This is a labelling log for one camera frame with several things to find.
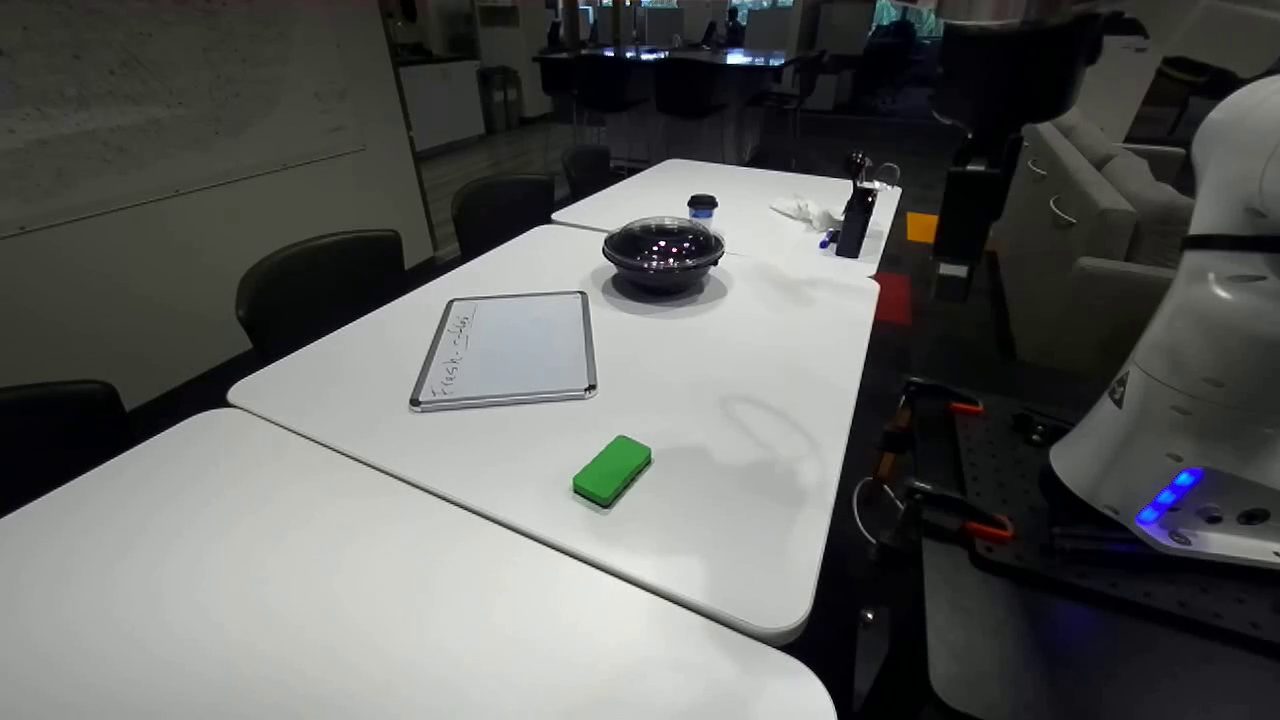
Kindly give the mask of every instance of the bowl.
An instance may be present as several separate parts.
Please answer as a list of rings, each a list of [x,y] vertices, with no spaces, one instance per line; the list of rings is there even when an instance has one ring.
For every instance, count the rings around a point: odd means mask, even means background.
[[[677,295],[704,290],[725,241],[681,218],[649,218],[609,231],[604,257],[628,290]]]

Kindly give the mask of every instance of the white table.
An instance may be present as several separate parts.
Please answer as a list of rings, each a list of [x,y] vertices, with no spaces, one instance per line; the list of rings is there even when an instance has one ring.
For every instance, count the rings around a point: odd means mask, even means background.
[[[838,720],[818,676],[244,412],[0,520],[0,716]]]
[[[600,231],[544,226],[242,380],[234,403],[759,641],[814,612],[875,286],[828,260],[729,257],[702,299],[635,304]],[[414,412],[447,295],[586,290],[589,400]],[[574,496],[616,433],[657,463],[600,514]]]
[[[555,226],[616,231],[641,218],[690,218],[690,196],[714,191],[721,202],[714,228],[725,231],[729,252],[748,257],[828,257],[822,252],[825,231],[805,228],[777,211],[777,206],[814,202],[833,218],[845,218],[849,179],[765,174],[741,164],[702,164],[665,160],[654,164],[597,196],[559,209]],[[860,275],[875,275],[886,243],[896,219],[901,190],[882,186],[865,252],[858,260],[828,257],[833,263],[854,263]]]

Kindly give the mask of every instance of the green object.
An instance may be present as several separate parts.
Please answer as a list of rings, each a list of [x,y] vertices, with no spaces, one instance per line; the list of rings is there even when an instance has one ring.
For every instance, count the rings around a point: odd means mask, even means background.
[[[612,508],[649,463],[654,452],[643,446],[635,446],[633,435],[616,435],[600,458],[594,458],[594,463],[574,478],[574,494],[600,508]]]

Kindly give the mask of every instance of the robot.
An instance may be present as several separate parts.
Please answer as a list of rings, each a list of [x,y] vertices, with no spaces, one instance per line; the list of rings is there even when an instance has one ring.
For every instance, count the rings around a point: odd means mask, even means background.
[[[1280,568],[1280,76],[1194,144],[1176,279],[1054,471],[1150,549]]]

